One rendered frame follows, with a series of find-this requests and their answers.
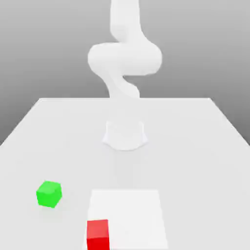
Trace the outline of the small red cube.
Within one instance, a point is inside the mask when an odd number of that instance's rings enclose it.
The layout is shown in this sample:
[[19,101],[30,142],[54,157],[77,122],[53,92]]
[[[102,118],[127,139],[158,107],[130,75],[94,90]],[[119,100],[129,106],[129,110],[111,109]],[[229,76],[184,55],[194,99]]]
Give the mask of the small red cube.
[[110,250],[108,220],[89,220],[86,227],[87,250]]

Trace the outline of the small green cube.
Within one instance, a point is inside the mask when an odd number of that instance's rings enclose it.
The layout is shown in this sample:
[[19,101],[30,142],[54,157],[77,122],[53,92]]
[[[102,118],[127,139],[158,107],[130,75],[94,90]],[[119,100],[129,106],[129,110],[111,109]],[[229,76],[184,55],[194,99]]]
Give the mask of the small green cube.
[[62,187],[58,182],[44,181],[36,191],[40,206],[55,208],[62,198]]

